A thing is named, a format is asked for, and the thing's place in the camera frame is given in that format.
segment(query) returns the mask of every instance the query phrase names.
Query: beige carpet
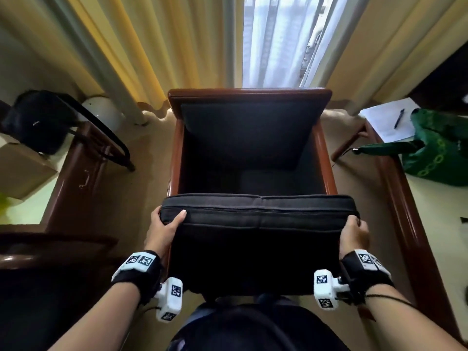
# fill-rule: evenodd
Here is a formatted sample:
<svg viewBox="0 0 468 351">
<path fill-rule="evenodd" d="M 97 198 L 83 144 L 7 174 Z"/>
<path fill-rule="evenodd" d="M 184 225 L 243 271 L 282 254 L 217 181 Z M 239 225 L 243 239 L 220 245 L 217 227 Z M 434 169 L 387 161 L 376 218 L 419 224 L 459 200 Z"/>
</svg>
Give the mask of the beige carpet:
<svg viewBox="0 0 468 351">
<path fill-rule="evenodd" d="M 166 196 L 175 118 L 172 114 L 162 120 L 153 115 L 148 118 L 146 127 L 127 124 L 120 134 L 128 144 L 137 171 L 128 173 L 108 165 L 97 197 L 97 229 L 120 239 L 115 255 L 127 255 L 142 247 L 150 213 Z M 346 140 L 360 123 L 360 119 L 323 118 L 329 151 Z M 365 142 L 366 139 L 360 139 L 357 144 Z M 369 223 L 371 251 L 392 272 L 400 291 L 413 300 L 373 158 L 348 153 L 333 172 L 338 192 L 351 195 L 362 218 Z M 185 319 L 202 302 L 200 295 L 185 293 L 183 311 L 170 324 L 157 323 L 154 310 L 137 317 L 124 350 L 165 350 Z M 313 296 L 301 297 L 300 303 L 322 318 L 352 351 L 388 349 L 381 339 L 373 337 L 375 326 L 369 322 L 363 325 L 354 307 L 342 304 L 335 312 L 324 312 Z"/>
</svg>

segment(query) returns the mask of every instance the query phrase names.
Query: white paper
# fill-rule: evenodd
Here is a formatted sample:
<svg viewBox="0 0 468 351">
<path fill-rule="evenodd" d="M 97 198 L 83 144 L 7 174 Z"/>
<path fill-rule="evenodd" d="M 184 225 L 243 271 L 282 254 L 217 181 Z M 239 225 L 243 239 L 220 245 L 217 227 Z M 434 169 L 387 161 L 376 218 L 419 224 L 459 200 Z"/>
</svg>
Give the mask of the white paper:
<svg viewBox="0 0 468 351">
<path fill-rule="evenodd" d="M 381 137 L 384 143 L 395 142 L 406 139 L 414 135 L 414 126 L 411 123 L 411 112 L 420 108 L 411 98 L 384 103 L 370 108 L 363 109 L 360 115 L 365 117 Z M 400 111 L 404 109 L 403 117 L 396 129 L 395 123 L 400 116 Z"/>
</svg>

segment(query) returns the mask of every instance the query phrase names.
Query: cardboard box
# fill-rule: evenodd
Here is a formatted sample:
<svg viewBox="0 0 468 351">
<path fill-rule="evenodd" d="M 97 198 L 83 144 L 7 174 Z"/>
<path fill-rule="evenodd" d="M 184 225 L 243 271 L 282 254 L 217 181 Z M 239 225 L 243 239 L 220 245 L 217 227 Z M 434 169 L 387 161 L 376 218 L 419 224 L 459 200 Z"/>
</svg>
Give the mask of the cardboard box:
<svg viewBox="0 0 468 351">
<path fill-rule="evenodd" d="M 0 133 L 0 192 L 23 199 L 57 171 L 39 153 Z"/>
</svg>

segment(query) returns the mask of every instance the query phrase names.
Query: pen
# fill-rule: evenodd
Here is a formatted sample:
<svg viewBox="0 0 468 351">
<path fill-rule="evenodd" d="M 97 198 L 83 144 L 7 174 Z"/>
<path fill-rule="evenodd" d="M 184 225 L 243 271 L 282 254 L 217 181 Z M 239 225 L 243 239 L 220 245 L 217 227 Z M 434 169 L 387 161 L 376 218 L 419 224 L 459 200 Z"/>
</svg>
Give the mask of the pen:
<svg viewBox="0 0 468 351">
<path fill-rule="evenodd" d="M 403 108 L 401 111 L 400 111 L 400 115 L 398 116 L 398 119 L 396 120 L 395 122 L 395 127 L 393 127 L 393 129 L 396 129 L 396 127 L 398 127 L 398 123 L 400 123 L 401 121 L 401 118 L 403 117 L 403 114 L 405 113 L 405 109 Z"/>
</svg>

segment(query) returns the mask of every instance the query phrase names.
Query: green tote bag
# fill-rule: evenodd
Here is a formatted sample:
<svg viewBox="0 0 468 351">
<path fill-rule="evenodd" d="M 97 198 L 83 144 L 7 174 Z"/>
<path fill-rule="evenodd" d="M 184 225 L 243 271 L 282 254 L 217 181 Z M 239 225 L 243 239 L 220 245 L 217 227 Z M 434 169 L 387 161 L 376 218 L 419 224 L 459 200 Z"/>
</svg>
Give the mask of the green tote bag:
<svg viewBox="0 0 468 351">
<path fill-rule="evenodd" d="M 411 113 L 415 135 L 409 142 L 379 143 L 353 149 L 355 154 L 401 154 L 410 175 L 468 186 L 468 119 L 428 109 Z"/>
</svg>

